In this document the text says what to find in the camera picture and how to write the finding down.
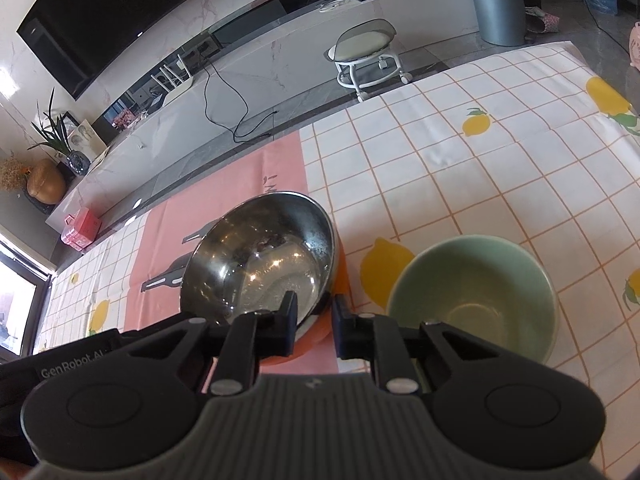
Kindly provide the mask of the grey trash bin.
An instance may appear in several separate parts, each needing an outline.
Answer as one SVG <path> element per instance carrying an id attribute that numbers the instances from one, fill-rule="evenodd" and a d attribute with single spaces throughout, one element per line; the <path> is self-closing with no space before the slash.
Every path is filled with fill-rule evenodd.
<path id="1" fill-rule="evenodd" d="M 480 36 L 498 47 L 525 44 L 524 0 L 473 0 Z"/>

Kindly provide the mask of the white marble tv console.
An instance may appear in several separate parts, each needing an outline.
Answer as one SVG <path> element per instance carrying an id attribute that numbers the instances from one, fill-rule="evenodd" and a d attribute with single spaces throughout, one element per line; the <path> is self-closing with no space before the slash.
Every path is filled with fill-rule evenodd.
<path id="1" fill-rule="evenodd" d="M 62 230 L 65 218 L 87 207 L 104 214 L 174 162 L 235 125 L 334 78 L 323 53 L 360 23 L 385 18 L 397 30 L 398 52 L 477 32 L 472 0 L 349 1 L 294 18 L 217 60 L 192 87 L 134 130 L 120 136 L 102 162 L 79 178 L 47 218 Z"/>

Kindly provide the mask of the green ceramic bowl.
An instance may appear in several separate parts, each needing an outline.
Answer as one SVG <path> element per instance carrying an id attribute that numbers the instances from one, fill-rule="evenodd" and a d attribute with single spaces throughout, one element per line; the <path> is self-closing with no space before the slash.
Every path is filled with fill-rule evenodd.
<path id="1" fill-rule="evenodd" d="M 548 361 L 559 329 L 558 296 L 536 258 L 477 234 L 417 255 L 390 292 L 387 314 L 402 327 L 443 322 L 538 363 Z"/>

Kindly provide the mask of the orange steel bowl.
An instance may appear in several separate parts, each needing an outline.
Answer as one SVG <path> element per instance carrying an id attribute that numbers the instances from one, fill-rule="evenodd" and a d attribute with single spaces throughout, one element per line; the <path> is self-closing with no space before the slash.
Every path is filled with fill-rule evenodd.
<path id="1" fill-rule="evenodd" d="M 316 350 L 331 333 L 330 300 L 349 294 L 346 257 L 329 213 L 293 191 L 255 196 L 220 217 L 186 264 L 180 310 L 218 326 L 245 313 L 274 311 L 297 295 L 293 353 Z"/>

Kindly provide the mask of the white round stool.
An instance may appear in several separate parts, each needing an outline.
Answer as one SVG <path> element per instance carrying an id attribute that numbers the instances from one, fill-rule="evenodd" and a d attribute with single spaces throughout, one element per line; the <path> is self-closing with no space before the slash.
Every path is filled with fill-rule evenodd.
<path id="1" fill-rule="evenodd" d="M 369 99 L 367 89 L 398 77 L 402 84 L 410 84 L 413 76 L 406 72 L 392 42 L 397 30 L 385 18 L 375 18 L 358 24 L 337 38 L 332 47 L 323 53 L 324 58 L 336 68 L 336 82 L 345 89 L 354 90 L 359 103 Z M 376 63 L 379 70 L 388 69 L 392 61 L 394 69 L 370 81 L 360 80 L 357 70 Z"/>

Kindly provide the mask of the lemon checked tablecloth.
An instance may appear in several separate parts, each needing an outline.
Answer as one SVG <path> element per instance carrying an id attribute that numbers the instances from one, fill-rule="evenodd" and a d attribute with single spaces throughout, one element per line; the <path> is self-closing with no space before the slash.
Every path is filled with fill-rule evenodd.
<path id="1" fill-rule="evenodd" d="M 349 107 L 190 185 L 58 274 L 35 348 L 174 314 L 210 224 L 297 191 L 343 243 L 338 286 L 383 312 L 401 270 L 460 234 L 531 252 L 560 298 L 552 367 L 600 396 L 594 462 L 639 463 L 639 119 L 567 42 L 480 60 Z"/>

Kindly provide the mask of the potted plant blue vase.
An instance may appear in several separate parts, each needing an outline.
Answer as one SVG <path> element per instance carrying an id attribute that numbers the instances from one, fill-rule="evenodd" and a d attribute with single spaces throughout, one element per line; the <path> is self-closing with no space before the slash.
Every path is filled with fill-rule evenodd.
<path id="1" fill-rule="evenodd" d="M 68 140 L 64 117 L 53 114 L 52 105 L 54 91 L 51 91 L 47 108 L 42 112 L 37 108 L 37 121 L 32 122 L 32 128 L 40 135 L 41 142 L 37 146 L 50 148 L 62 155 L 70 171 L 79 177 L 85 177 L 91 165 L 88 157 L 81 151 L 74 150 Z"/>

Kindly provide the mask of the black television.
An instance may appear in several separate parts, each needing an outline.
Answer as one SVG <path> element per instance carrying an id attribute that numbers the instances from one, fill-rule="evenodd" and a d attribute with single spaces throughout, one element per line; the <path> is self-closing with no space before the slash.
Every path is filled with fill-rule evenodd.
<path id="1" fill-rule="evenodd" d="M 36 0 L 17 33 L 74 99 L 186 0 Z"/>

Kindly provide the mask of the pink space heater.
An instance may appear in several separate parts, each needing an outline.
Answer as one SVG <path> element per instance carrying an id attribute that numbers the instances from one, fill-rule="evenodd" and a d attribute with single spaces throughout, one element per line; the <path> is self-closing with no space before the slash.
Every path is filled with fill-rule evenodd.
<path id="1" fill-rule="evenodd" d="M 640 70 L 640 22 L 634 24 L 629 35 L 630 65 Z"/>

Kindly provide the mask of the white wifi router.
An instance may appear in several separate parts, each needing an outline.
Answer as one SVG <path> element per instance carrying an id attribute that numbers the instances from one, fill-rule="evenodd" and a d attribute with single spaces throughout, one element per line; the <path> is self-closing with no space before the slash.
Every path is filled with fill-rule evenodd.
<path id="1" fill-rule="evenodd" d="M 163 106 L 180 98 L 194 83 L 194 77 L 180 54 L 176 55 L 174 64 L 162 64 L 151 79 L 165 92 Z"/>

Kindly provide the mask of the brown round vase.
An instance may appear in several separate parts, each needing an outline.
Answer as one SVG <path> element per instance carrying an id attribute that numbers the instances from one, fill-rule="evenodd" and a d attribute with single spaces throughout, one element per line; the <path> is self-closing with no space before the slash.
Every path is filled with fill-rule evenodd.
<path id="1" fill-rule="evenodd" d="M 66 193 L 67 185 L 58 167 L 48 158 L 36 162 L 26 183 L 27 194 L 46 205 L 57 205 Z"/>

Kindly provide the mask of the pink storage box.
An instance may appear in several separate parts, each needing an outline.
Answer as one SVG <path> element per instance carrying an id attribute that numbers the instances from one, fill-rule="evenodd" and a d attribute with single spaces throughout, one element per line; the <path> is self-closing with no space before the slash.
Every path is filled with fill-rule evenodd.
<path id="1" fill-rule="evenodd" d="M 65 245 L 82 252 L 94 242 L 101 224 L 101 220 L 89 208 L 82 207 L 77 214 L 69 214 L 65 218 L 61 240 Z"/>

